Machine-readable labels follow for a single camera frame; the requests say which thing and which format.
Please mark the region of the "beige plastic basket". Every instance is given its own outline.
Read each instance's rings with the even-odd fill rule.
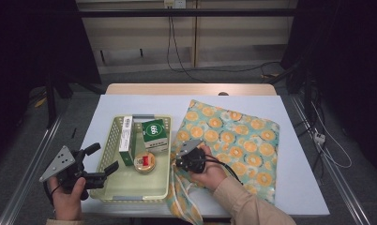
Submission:
[[[124,116],[127,115],[116,116],[113,119],[97,172],[104,172],[104,169],[116,160],[119,169],[107,178],[104,188],[91,189],[90,196],[113,203],[163,203],[169,186],[172,118],[169,115],[133,115],[136,132],[135,154],[145,151],[142,132],[144,121],[162,119],[169,143],[168,151],[155,154],[154,170],[150,173],[139,173],[133,166],[125,166],[118,153]]]

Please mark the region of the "wire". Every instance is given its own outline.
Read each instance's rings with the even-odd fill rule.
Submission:
[[[45,194],[48,197],[49,202],[51,203],[51,205],[53,205],[53,194],[57,189],[59,189],[62,186],[63,183],[59,184],[54,190],[52,190],[52,192],[49,192],[47,181],[43,182],[42,184],[43,184],[43,189],[45,190]]]
[[[234,170],[233,170],[229,165],[227,165],[227,164],[224,163],[224,162],[219,161],[216,157],[209,156],[209,155],[206,155],[206,156],[207,156],[207,157],[210,157],[210,158],[212,158],[212,159],[206,159],[205,161],[216,162],[216,163],[218,163],[218,164],[220,164],[220,165],[223,165],[224,168],[226,168],[226,170],[229,171],[229,173],[230,173],[230,174],[231,174],[231,175],[232,175],[237,181],[239,181],[239,183],[241,183],[241,185],[242,185],[242,182],[239,180],[237,174],[234,172]]]
[[[313,145],[314,145],[314,148],[317,150],[317,145],[315,144],[315,142],[312,142],[313,143]],[[316,166],[317,166],[317,163],[318,163],[318,161],[320,160],[320,158],[321,158],[321,154],[323,153],[324,151],[317,151],[317,158],[315,159],[315,161],[314,161],[314,164],[313,164],[313,166],[312,166],[312,168],[311,168],[311,170],[314,172],[315,171],[315,168],[316,168]],[[320,179],[322,180],[323,179],[323,177],[324,177],[324,162],[322,161],[322,160],[320,160],[321,161],[321,175],[320,175]]]
[[[173,38],[175,52],[176,52],[176,54],[177,54],[177,58],[178,58],[178,60],[179,60],[179,64],[180,64],[180,67],[182,68],[182,70],[179,70],[179,69],[176,69],[176,68],[172,68],[172,66],[171,66],[171,63],[170,63],[170,60],[169,60],[170,49],[171,49],[171,38]],[[174,33],[174,23],[173,23],[173,18],[172,18],[172,17],[169,18],[169,40],[168,40],[167,62],[168,62],[168,67],[169,67],[172,71],[174,71],[174,72],[184,72],[184,73],[186,73],[191,79],[196,80],[196,81],[201,82],[201,83],[207,83],[207,82],[192,77],[191,75],[188,74],[188,72],[190,72],[190,71],[246,72],[246,71],[251,71],[251,70],[254,70],[254,69],[258,69],[258,68],[260,68],[261,71],[262,71],[262,73],[263,73],[263,75],[264,75],[263,67],[265,67],[265,66],[267,66],[267,65],[271,65],[271,64],[279,64],[279,62],[277,62],[277,61],[273,61],[273,62],[266,62],[266,63],[263,63],[263,64],[261,64],[260,66],[256,66],[256,67],[243,68],[243,69],[235,69],[235,70],[229,70],[229,69],[217,69],[217,68],[192,68],[192,69],[186,69],[186,68],[183,67],[182,61],[181,61],[181,59],[180,59],[179,51],[177,50],[177,43],[176,43],[176,38],[175,38],[175,33]]]
[[[315,112],[316,112],[318,118],[320,119],[319,121],[320,121],[321,125],[323,126],[323,128],[324,128],[326,134],[328,134],[329,137],[331,137],[331,139],[332,139],[332,140],[333,140],[333,141],[334,141],[334,142],[340,147],[340,149],[343,151],[343,153],[344,153],[344,154],[346,155],[346,157],[349,159],[349,161],[350,161],[350,162],[349,162],[349,165],[347,165],[347,166],[343,166],[343,165],[337,163],[337,161],[335,161],[335,160],[330,156],[330,154],[327,154],[327,153],[325,152],[325,150],[322,148],[322,146],[321,146],[319,143],[316,143],[316,144],[320,147],[320,150],[325,154],[325,156],[326,156],[329,160],[331,160],[335,165],[337,165],[337,166],[339,166],[339,167],[341,167],[341,168],[350,168],[350,167],[352,166],[352,159],[350,158],[349,154],[347,154],[346,150],[344,150],[344,148],[338,143],[338,141],[336,141],[335,138],[329,133],[328,129],[325,127],[323,121],[321,120],[321,116],[318,114],[318,111],[317,111],[317,109],[315,108],[315,106],[314,106],[314,104],[313,104],[312,102],[311,102],[311,105],[312,105],[312,107],[314,108],[314,110],[315,110]]]
[[[168,40],[168,53],[167,53],[167,61],[168,61],[168,66],[171,70],[173,70],[173,68],[171,67],[170,63],[169,63],[169,50],[170,50],[170,47],[171,47],[171,28],[172,28],[172,34],[173,34],[173,42],[174,42],[174,49],[176,51],[176,54],[177,54],[177,58],[179,59],[179,63],[180,63],[180,67],[183,69],[183,71],[192,79],[192,80],[195,80],[197,82],[200,82],[200,83],[207,83],[203,80],[200,80],[200,79],[197,79],[197,78],[194,78],[192,77],[191,75],[188,74],[188,72],[185,70],[185,68],[183,67],[183,64],[182,64],[182,61],[180,60],[180,55],[179,55],[179,51],[177,50],[177,43],[176,43],[176,38],[175,38],[175,35],[174,35],[174,24],[173,24],[173,18],[172,17],[169,17],[169,40]]]
[[[301,133],[299,133],[296,136],[299,138],[300,136],[304,135],[306,132],[309,132],[309,131],[312,131],[312,127],[309,127],[307,129],[305,129],[304,131],[302,131]]]

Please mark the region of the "white table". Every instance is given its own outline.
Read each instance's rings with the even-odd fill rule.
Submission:
[[[277,165],[276,207],[291,216],[329,215],[324,197],[315,181],[303,149],[279,96],[101,96],[82,148],[92,143],[104,145],[113,118],[118,114],[169,114],[173,119],[173,136],[187,112],[189,102],[199,100],[224,109],[267,118],[280,125]],[[101,150],[84,160],[89,173],[97,169]],[[205,191],[196,190],[190,197],[204,218],[228,218],[230,215]],[[89,198],[82,203],[85,214],[107,217],[171,217],[166,203],[107,203]]]

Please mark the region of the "small jar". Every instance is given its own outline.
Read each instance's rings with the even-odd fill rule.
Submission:
[[[136,171],[139,173],[150,173],[156,167],[156,157],[149,152],[143,152],[135,157],[133,162]]]

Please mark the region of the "orange floral pattern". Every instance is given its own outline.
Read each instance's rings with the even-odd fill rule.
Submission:
[[[175,159],[183,142],[192,139],[203,140],[219,161],[234,170],[246,190],[274,203],[279,146],[277,123],[192,100],[173,141],[171,159]],[[204,185],[192,184],[189,174],[174,166],[171,167],[170,183],[166,202],[173,215],[202,224],[201,214],[188,201],[185,189],[193,184]]]

